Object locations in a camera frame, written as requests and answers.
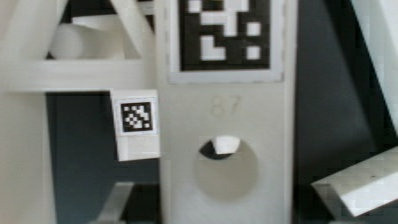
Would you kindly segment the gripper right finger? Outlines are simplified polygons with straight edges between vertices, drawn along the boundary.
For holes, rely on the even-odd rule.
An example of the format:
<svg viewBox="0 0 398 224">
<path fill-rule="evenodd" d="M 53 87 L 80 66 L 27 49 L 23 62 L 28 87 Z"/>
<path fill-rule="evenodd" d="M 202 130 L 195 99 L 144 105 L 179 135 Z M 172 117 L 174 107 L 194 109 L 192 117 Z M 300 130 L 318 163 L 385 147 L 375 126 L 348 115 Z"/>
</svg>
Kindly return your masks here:
<svg viewBox="0 0 398 224">
<path fill-rule="evenodd" d="M 350 214 L 346 205 L 332 186 L 314 186 L 320 199 L 323 201 L 327 210 L 332 214 L 334 220 L 329 224 L 354 224 L 355 218 Z"/>
</svg>

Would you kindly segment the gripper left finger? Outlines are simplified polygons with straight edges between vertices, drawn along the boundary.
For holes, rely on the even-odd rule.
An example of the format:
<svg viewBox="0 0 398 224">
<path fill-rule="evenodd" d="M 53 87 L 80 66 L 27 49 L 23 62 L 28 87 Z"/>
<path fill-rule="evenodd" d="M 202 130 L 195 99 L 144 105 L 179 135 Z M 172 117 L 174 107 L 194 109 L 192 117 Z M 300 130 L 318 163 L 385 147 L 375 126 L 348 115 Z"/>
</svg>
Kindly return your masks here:
<svg viewBox="0 0 398 224">
<path fill-rule="evenodd" d="M 108 194 L 98 218 L 87 224 L 126 224 L 123 213 L 135 183 L 117 182 Z"/>
</svg>

